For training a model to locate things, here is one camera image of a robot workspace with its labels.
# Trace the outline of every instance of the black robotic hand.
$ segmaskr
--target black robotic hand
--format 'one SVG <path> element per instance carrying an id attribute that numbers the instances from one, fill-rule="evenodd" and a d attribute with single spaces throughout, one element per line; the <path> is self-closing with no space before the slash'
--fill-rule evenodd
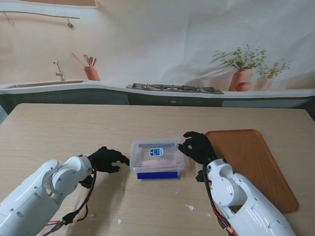
<path id="1" fill-rule="evenodd" d="M 129 159 L 122 155 L 121 152 L 107 149 L 107 147 L 101 147 L 99 150 L 94 152 L 91 156 L 88 157 L 92 167 L 96 166 L 97 171 L 114 173 L 120 170 L 119 166 L 113 166 L 112 164 L 117 161 L 125 163 L 129 166 Z M 89 189 L 92 185 L 93 178 L 92 176 L 87 176 L 83 181 L 80 181 L 80 184 Z"/>
<path id="2" fill-rule="evenodd" d="M 185 133 L 184 137 L 189 139 L 186 139 L 183 144 L 178 144 L 178 149 L 195 162 L 204 164 L 217 158 L 206 135 L 191 131 Z"/>

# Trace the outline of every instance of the wooden tray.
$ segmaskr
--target wooden tray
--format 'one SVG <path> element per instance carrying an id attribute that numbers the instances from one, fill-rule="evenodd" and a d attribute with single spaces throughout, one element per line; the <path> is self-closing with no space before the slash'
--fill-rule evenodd
<path id="1" fill-rule="evenodd" d="M 248 178 L 282 213 L 299 209 L 299 203 L 257 130 L 209 131 L 206 136 L 217 156 L 225 158 L 234 173 Z"/>

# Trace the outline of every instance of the wooden table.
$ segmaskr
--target wooden table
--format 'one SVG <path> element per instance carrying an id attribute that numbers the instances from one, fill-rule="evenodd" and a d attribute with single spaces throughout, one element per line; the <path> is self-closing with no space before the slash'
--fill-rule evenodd
<path id="1" fill-rule="evenodd" d="M 101 146 L 129 157 L 134 140 L 228 129 L 261 132 L 300 203 L 298 212 L 286 215 L 288 221 L 298 236 L 315 235 L 315 123 L 304 110 L 22 104 L 0 126 L 0 200 L 50 159 L 63 162 Z M 226 236 L 204 184 L 194 179 L 200 169 L 187 158 L 180 180 L 140 181 L 123 165 L 121 172 L 100 173 L 89 203 L 89 215 L 95 216 L 53 235 Z M 78 187 L 53 219 L 76 209 L 85 195 Z"/>

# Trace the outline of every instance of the white debris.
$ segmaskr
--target white debris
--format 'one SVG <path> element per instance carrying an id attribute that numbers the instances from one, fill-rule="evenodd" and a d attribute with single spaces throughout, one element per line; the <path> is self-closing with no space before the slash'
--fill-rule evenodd
<path id="1" fill-rule="evenodd" d="M 187 204 L 185 204 L 185 206 L 187 206 L 191 211 L 193 211 L 193 210 L 196 210 L 197 208 L 196 207 L 194 207 L 194 206 L 189 206 L 189 205 L 187 205 Z"/>

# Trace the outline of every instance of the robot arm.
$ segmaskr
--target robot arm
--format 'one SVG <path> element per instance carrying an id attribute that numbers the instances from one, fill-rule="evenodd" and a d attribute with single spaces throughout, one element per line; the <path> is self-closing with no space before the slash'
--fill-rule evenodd
<path id="1" fill-rule="evenodd" d="M 92 172 L 90 160 L 74 156 L 65 163 L 44 163 L 0 205 L 0 236 L 35 236 L 51 220 L 63 200 Z"/>
<path id="2" fill-rule="evenodd" d="M 207 165 L 211 195 L 239 236 L 295 236 L 281 212 L 223 159 Z M 237 213 L 229 207 L 242 206 Z"/>
<path id="3" fill-rule="evenodd" d="M 51 220 L 63 200 L 81 183 L 91 188 L 82 205 L 63 217 L 48 235 L 73 218 L 88 201 L 96 180 L 96 170 L 118 172 L 117 161 L 129 166 L 129 159 L 120 152 L 101 147 L 91 156 L 74 156 L 65 163 L 57 160 L 44 163 L 0 203 L 0 236 L 35 236 Z"/>
<path id="4" fill-rule="evenodd" d="M 231 165 L 217 159 L 213 147 L 204 134 L 187 132 L 187 139 L 178 149 L 199 164 L 203 164 L 203 175 L 212 182 L 209 188 L 205 179 L 211 204 L 212 200 L 223 212 L 216 213 L 222 228 L 238 236 L 295 236 L 291 226 L 281 212 L 243 175 L 234 174 Z M 237 213 L 232 206 L 242 206 Z"/>

